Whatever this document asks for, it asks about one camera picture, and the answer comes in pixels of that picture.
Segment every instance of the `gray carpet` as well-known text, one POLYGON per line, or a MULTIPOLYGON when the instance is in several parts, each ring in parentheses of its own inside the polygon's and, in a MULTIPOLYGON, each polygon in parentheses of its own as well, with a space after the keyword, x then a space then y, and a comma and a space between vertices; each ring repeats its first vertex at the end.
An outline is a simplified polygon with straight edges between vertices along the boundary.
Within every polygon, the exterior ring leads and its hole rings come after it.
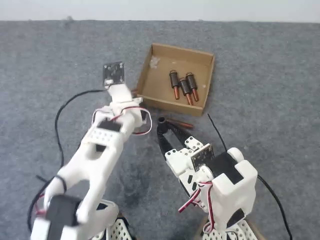
MULTIPOLYGON (((320 234, 320 25, 251 22, 0 22, 0 239, 26 240, 27 207, 60 159, 54 117, 74 94, 101 87, 102 65, 124 61, 133 88, 152 42, 216 54, 205 113, 227 146, 238 147, 274 188, 294 239, 320 234)), ((90 126, 103 93, 71 103, 59 121, 66 159, 90 126)), ((196 125, 193 135, 223 147, 206 115, 151 109, 196 125)), ((88 185, 72 189, 84 196, 88 185)), ((276 202, 258 183, 251 218, 270 240, 289 239, 276 202)), ((156 128, 126 143, 104 196, 141 240, 191 239, 204 214, 189 207, 165 164, 156 128)))

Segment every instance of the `open cardboard box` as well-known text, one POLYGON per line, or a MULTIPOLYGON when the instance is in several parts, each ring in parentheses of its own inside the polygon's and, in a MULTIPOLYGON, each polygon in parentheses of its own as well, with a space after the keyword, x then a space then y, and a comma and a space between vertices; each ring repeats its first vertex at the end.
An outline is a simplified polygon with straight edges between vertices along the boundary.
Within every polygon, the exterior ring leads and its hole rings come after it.
POLYGON ((215 56, 212 53, 153 43, 145 58, 136 93, 143 97, 147 106, 201 116, 206 105, 214 64, 215 56), (152 57, 159 59, 154 67, 150 65, 152 57), (179 78, 185 77, 188 72, 194 74, 198 102, 193 99, 194 105, 188 105, 181 89, 180 99, 176 100, 171 88, 170 70, 176 70, 179 78))

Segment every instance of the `copper cylinder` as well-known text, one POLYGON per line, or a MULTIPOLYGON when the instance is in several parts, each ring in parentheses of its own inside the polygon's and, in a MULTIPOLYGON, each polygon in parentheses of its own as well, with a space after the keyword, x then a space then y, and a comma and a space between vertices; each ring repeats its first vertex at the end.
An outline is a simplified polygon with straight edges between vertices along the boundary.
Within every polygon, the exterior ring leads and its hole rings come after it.
POLYGON ((196 102, 198 102, 198 101, 199 101, 199 96, 198 96, 197 89, 195 89, 195 88, 192 89, 192 95, 193 95, 193 97, 194 97, 194 100, 195 100, 196 102))
POLYGON ((189 105, 193 105, 194 103, 192 101, 191 95, 189 93, 187 93, 185 96, 186 96, 186 99, 188 101, 188 104, 189 105))
POLYGON ((179 99, 179 87, 178 86, 175 86, 174 88, 174 97, 175 99, 179 99))

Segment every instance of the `wire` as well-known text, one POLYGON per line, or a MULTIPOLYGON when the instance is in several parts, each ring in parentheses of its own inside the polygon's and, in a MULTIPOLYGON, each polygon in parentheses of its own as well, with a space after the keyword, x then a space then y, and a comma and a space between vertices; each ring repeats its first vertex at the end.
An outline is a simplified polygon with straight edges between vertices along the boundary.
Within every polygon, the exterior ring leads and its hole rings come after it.
POLYGON ((216 133, 219 135, 219 138, 220 138, 220 140, 221 140, 221 142, 222 142, 222 144, 223 144, 224 150, 227 152, 227 147, 226 147, 225 141, 223 140, 222 136, 220 135, 220 132, 219 132, 218 129, 216 128, 216 125, 214 124, 214 121, 212 120, 212 118, 211 118, 211 116, 209 115, 209 113, 208 113, 208 117, 209 117, 209 119, 210 119, 210 121, 211 121, 211 123, 212 123, 212 126, 214 127, 216 133))
MULTIPOLYGON (((60 151, 60 157, 61 157, 61 163, 60 163, 60 168, 62 168, 65 165, 65 155, 64 155, 64 150, 61 146, 61 142, 60 142, 60 138, 59 138, 59 132, 58 132, 58 120, 59 120, 59 116, 62 112, 62 110, 74 99, 76 99, 79 96, 85 95, 85 94, 89 94, 89 93, 100 93, 100 92, 105 92, 105 89, 94 89, 94 90, 87 90, 87 91, 83 91, 80 92, 76 95, 74 95, 73 97, 71 97, 68 101, 66 101, 58 110, 58 112, 56 113, 55 119, 54 119, 54 133, 55 133, 55 139, 57 141, 58 147, 59 147, 59 151, 60 151)), ((40 188, 40 190, 37 192, 37 194, 34 196, 34 198, 32 199, 32 202, 28 208, 28 212, 27 212, 27 226, 29 231, 32 231, 32 224, 31 224, 31 218, 32 218, 32 211, 34 209, 34 206, 36 204, 36 202, 38 201, 38 199, 40 198, 41 194, 44 192, 44 190, 47 188, 47 186, 50 184, 50 182, 52 181, 51 178, 49 181, 46 181, 45 178, 36 175, 36 178, 39 179, 42 182, 45 182, 45 184, 40 188)))
MULTIPOLYGON (((224 146, 225 151, 227 151, 225 142, 224 142, 223 138, 221 137, 218 129, 216 128, 214 122, 212 121, 209 113, 208 113, 208 117, 209 117, 209 119, 210 119, 210 121, 211 121, 214 129, 215 129, 216 132, 218 133, 218 135, 219 135, 219 137, 220 137, 220 140, 221 140, 221 142, 222 142, 222 144, 223 144, 223 146, 224 146)), ((285 214, 285 210, 284 210, 284 208, 282 207, 282 204, 281 204, 278 196, 276 195, 276 193, 274 192, 274 190, 271 188, 271 186, 266 182, 266 180, 264 180, 259 174, 258 174, 257 178, 265 185, 265 187, 269 190, 269 192, 271 193, 271 195, 272 195, 273 198, 275 199, 276 203, 278 204, 278 206, 279 206, 279 208, 280 208, 280 211, 281 211, 282 218, 283 218, 283 222, 284 222, 284 225, 285 225, 285 229, 286 229, 286 231, 287 231, 287 233, 288 233, 288 235, 289 235, 289 239, 292 240, 293 237, 292 237, 292 233, 291 233, 290 228, 289 228, 289 224, 288 224, 288 222, 287 222, 287 217, 286 217, 286 214, 285 214)))
POLYGON ((117 120, 119 117, 121 117, 124 113, 124 111, 125 110, 128 110, 128 109, 140 109, 141 111, 143 111, 143 112, 146 112, 147 114, 148 114, 148 116, 149 116, 149 119, 150 119, 150 128, 147 130, 147 131, 141 131, 141 132, 133 132, 132 134, 133 135, 146 135, 146 134, 148 134, 150 131, 151 131, 151 129, 152 129, 152 125, 153 125, 153 122, 152 122, 152 118, 151 118, 151 113, 147 110, 147 109, 145 109, 144 107, 141 107, 141 106, 127 106, 127 107, 125 107, 125 108, 123 108, 122 110, 121 110, 121 112, 120 112, 120 114, 119 115, 116 115, 116 116, 114 116, 113 118, 111 118, 110 119, 110 121, 115 121, 115 120, 117 120))
POLYGON ((200 188, 198 188, 197 190, 195 190, 195 191, 191 194, 190 199, 178 209, 178 212, 179 212, 179 213, 182 213, 182 211, 185 210, 185 209, 189 206, 189 204, 191 204, 191 203, 198 197, 200 191, 201 191, 200 188))
POLYGON ((285 214, 285 210, 284 210, 284 208, 283 208, 278 196, 276 195, 274 190, 271 188, 271 186, 266 182, 266 180, 264 180, 263 177, 260 176, 259 174, 258 174, 258 179, 265 185, 265 187, 269 190, 269 192, 272 194, 273 198, 275 199, 276 203, 278 204, 278 206, 280 208, 280 211, 281 211, 281 215, 282 215, 282 218, 283 218, 283 222, 284 222, 286 231, 289 234, 289 239, 292 240, 293 239, 292 238, 292 233, 290 231, 289 224, 287 222, 287 217, 286 217, 286 214, 285 214))
POLYGON ((58 132, 58 119, 59 116, 62 112, 62 110, 74 99, 76 99, 79 96, 85 95, 85 94, 89 94, 89 93, 100 93, 100 92, 105 92, 105 89, 94 89, 94 90, 87 90, 87 91, 83 91, 80 92, 76 95, 74 95, 73 97, 71 97, 68 101, 66 101, 58 110, 58 112, 56 113, 55 119, 54 119, 54 132, 55 132, 55 138, 59 147, 59 151, 60 151, 60 156, 61 156, 61 163, 60 163, 60 168, 62 168, 65 165, 65 155, 64 155, 64 150, 61 146, 61 142, 60 142, 60 138, 59 138, 59 132, 58 132))
POLYGON ((51 183, 52 179, 51 178, 49 181, 47 181, 41 188, 40 190, 37 192, 37 194, 34 196, 34 198, 32 199, 32 202, 28 208, 28 213, 27 213, 27 219, 26 219, 26 224, 28 226, 28 229, 31 233, 32 231, 32 226, 31 226, 31 216, 32 216, 32 210, 34 209, 34 205, 36 204, 36 202, 38 201, 40 195, 43 193, 43 191, 48 187, 48 185, 51 183))

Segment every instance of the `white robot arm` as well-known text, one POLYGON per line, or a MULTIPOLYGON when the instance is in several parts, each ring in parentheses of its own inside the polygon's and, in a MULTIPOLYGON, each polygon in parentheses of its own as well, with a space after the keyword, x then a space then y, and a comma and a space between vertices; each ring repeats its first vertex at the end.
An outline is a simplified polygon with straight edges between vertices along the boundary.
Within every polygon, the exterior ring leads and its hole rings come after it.
POLYGON ((148 112, 139 107, 142 98, 132 98, 123 67, 122 62, 104 66, 104 85, 112 102, 94 112, 78 150, 46 188, 46 215, 35 219, 31 240, 88 240, 114 224, 118 206, 111 201, 104 201, 103 209, 99 205, 124 142, 144 123, 141 111, 148 112), (82 180, 89 181, 82 201, 64 194, 82 180))
POLYGON ((256 198, 257 170, 233 147, 215 156, 211 144, 203 145, 187 131, 159 118, 158 142, 166 163, 179 179, 189 200, 182 212, 194 204, 208 213, 203 232, 227 231, 251 211, 256 198), (175 149, 164 137, 172 130, 182 149, 175 149))

